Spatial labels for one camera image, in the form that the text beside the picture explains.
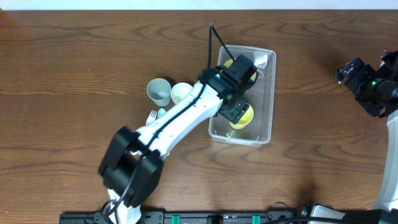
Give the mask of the yellow cup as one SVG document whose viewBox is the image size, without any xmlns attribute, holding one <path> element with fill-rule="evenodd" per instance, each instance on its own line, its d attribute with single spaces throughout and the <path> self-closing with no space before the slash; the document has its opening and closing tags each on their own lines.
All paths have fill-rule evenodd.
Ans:
<svg viewBox="0 0 398 224">
<path fill-rule="evenodd" d="M 240 130 L 245 128 L 253 119 L 254 117 L 254 110 L 251 105 L 249 105 L 249 108 L 246 110 L 246 112 L 243 114 L 241 119 L 236 123 L 233 124 L 232 122 L 229 123 L 229 125 L 236 130 Z"/>
</svg>

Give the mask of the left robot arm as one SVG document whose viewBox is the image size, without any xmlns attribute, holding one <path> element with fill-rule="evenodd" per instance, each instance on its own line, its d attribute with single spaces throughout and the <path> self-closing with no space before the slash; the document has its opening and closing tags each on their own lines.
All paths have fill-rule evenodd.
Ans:
<svg viewBox="0 0 398 224">
<path fill-rule="evenodd" d="M 257 68 L 243 55 L 231 65 L 202 71 L 188 95 L 159 119 L 131 131 L 127 126 L 113 136 L 99 165 L 104 185 L 117 195 L 105 204 L 103 216 L 118 223 L 118 208 L 127 208 L 125 222 L 137 223 L 140 205 L 159 184 L 165 158 L 202 121 L 218 114 L 236 124 L 249 105 L 243 95 L 257 81 Z"/>
</svg>

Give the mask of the yellow bowl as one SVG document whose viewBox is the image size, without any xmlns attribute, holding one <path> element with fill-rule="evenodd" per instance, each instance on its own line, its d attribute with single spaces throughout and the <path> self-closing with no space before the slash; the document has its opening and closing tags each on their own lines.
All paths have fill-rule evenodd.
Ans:
<svg viewBox="0 0 398 224">
<path fill-rule="evenodd" d="M 229 59 L 228 61 L 226 61 L 223 65 L 225 66 L 225 67 L 230 67 L 231 66 L 231 64 L 233 63 L 233 60 L 232 59 Z M 251 80 L 255 80 L 257 78 L 257 72 L 254 72 L 253 73 L 253 75 L 252 75 L 252 77 L 251 77 Z"/>
</svg>

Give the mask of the white cup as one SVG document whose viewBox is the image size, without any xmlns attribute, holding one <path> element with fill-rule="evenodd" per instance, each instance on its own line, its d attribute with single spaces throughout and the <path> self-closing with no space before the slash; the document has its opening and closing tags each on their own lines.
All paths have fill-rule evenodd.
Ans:
<svg viewBox="0 0 398 224">
<path fill-rule="evenodd" d="M 192 90 L 192 86 L 188 83 L 178 83 L 172 87 L 171 98 L 174 104 L 181 102 Z"/>
</svg>

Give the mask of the grey cup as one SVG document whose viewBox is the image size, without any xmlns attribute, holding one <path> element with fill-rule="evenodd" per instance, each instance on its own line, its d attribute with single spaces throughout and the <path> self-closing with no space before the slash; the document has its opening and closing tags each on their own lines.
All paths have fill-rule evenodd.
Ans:
<svg viewBox="0 0 398 224">
<path fill-rule="evenodd" d="M 159 107 L 167 106 L 171 101 L 171 85 L 163 78 L 156 78 L 147 85 L 147 95 Z"/>
</svg>

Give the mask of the light blue plastic spoon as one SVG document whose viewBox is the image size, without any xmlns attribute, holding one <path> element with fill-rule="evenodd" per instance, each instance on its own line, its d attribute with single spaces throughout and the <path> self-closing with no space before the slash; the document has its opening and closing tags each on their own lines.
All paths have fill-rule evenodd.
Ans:
<svg viewBox="0 0 398 224">
<path fill-rule="evenodd" d="M 157 112 L 157 118 L 161 118 L 162 116 L 164 116 L 166 114 L 166 110 L 164 108 L 160 108 Z"/>
</svg>

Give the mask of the white plastic fork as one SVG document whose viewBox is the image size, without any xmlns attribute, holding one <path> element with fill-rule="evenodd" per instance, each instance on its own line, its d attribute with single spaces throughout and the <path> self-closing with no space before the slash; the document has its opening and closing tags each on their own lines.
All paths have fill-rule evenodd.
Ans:
<svg viewBox="0 0 398 224">
<path fill-rule="evenodd" d="M 146 119 L 146 125 L 151 124 L 152 122 L 154 122 L 157 119 L 157 114 L 158 114 L 158 111 L 152 110 L 150 112 L 149 116 Z"/>
</svg>

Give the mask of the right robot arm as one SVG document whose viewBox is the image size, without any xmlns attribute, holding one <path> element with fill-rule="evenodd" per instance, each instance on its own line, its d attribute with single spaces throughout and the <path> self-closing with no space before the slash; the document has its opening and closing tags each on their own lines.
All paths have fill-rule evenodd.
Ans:
<svg viewBox="0 0 398 224">
<path fill-rule="evenodd" d="M 375 70 L 356 57 L 335 76 L 369 115 L 387 118 L 387 157 L 374 208 L 344 213 L 315 203 L 302 210 L 299 223 L 397 223 L 397 52 L 386 50 L 380 63 Z"/>
</svg>

